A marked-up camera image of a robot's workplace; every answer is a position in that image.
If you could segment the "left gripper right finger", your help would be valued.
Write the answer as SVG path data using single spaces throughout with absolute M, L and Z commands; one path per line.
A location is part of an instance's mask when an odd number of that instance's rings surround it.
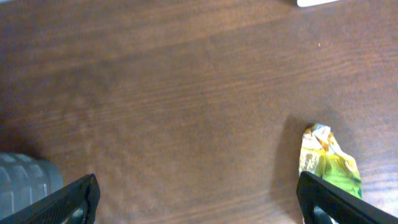
M 297 198 L 304 223 L 397 223 L 397 218 L 352 196 L 337 186 L 302 172 L 297 186 Z

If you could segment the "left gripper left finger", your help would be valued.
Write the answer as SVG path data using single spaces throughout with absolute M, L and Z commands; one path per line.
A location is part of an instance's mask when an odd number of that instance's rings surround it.
M 96 176 L 88 174 L 38 202 L 1 220 L 1 223 L 94 224 L 100 201 Z

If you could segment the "yellow green snack packet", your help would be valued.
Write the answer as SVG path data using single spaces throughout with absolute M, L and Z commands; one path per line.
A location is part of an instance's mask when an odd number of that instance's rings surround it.
M 342 151 L 331 128 L 314 124 L 302 135 L 298 172 L 310 172 L 362 199 L 363 183 L 354 157 Z

